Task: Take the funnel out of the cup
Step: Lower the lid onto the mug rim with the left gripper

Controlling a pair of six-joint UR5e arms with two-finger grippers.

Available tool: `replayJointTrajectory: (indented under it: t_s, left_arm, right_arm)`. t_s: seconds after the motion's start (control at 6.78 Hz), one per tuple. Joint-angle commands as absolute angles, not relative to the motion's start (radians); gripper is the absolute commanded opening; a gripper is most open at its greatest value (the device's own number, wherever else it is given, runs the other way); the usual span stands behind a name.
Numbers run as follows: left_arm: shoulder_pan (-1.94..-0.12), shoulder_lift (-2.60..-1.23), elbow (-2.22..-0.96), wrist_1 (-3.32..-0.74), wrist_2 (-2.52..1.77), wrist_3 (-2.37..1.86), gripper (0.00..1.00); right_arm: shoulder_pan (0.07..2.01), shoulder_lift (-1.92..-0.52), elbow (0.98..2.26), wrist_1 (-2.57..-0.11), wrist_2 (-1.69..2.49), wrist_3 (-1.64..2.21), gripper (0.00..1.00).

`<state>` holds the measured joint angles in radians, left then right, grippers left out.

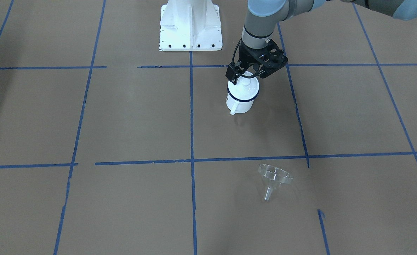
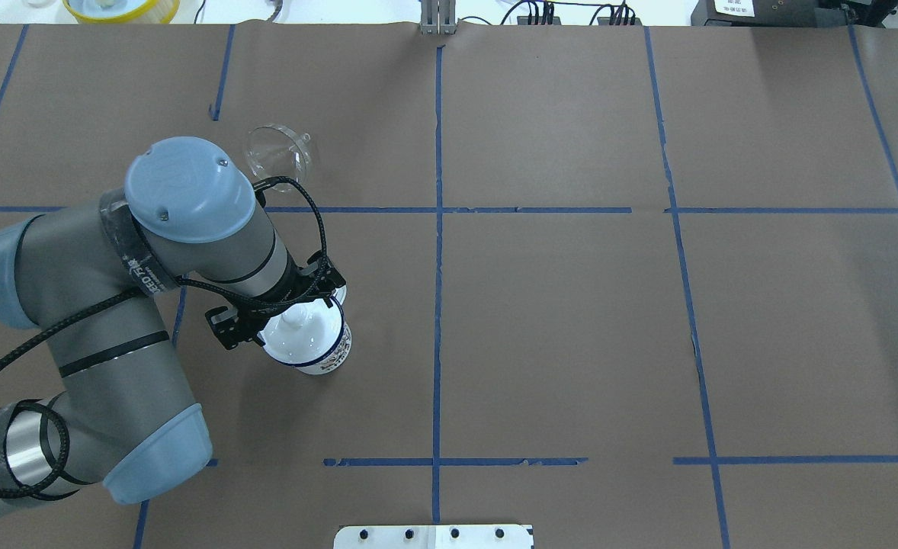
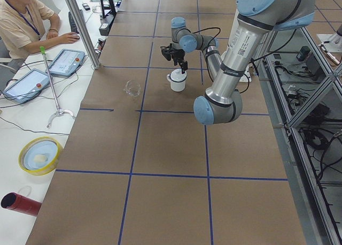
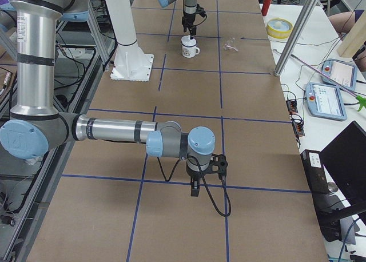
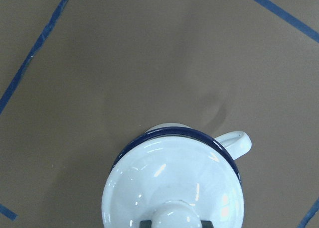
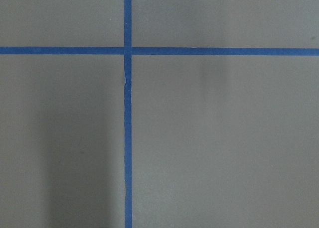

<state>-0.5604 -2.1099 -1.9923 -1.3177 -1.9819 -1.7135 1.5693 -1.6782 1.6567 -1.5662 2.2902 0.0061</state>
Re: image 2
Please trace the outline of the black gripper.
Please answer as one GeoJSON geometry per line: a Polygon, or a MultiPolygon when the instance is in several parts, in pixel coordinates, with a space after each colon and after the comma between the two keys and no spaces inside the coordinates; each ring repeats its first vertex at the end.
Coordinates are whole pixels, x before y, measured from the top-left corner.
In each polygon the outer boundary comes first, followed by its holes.
{"type": "Polygon", "coordinates": [[[206,279],[205,285],[227,301],[226,306],[208,310],[205,320],[216,340],[232,350],[245,342],[265,346],[267,338],[261,331],[274,317],[300,303],[327,303],[329,296],[347,286],[347,279],[322,252],[314,253],[303,267],[288,252],[272,252],[249,278],[206,279]]]}

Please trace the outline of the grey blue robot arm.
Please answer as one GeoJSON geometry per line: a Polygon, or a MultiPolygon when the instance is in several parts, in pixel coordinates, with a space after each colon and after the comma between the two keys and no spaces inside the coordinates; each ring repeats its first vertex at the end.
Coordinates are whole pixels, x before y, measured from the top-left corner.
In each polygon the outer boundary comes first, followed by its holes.
{"type": "Polygon", "coordinates": [[[40,344],[63,390],[0,407],[0,518],[101,484],[121,505],[203,470],[213,445],[156,297],[195,287],[226,299],[207,323],[224,348],[269,344],[282,313],[340,310],[345,279],[327,247],[298,265],[264,192],[215,143],[153,143],[98,201],[0,230],[0,323],[32,329],[0,372],[40,344]]]}

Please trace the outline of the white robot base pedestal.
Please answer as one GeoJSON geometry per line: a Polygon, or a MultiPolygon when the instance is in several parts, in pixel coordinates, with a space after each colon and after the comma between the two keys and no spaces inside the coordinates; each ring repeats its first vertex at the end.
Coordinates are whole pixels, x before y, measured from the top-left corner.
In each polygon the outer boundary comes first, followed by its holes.
{"type": "Polygon", "coordinates": [[[534,548],[531,525],[349,525],[334,548],[534,548]]]}

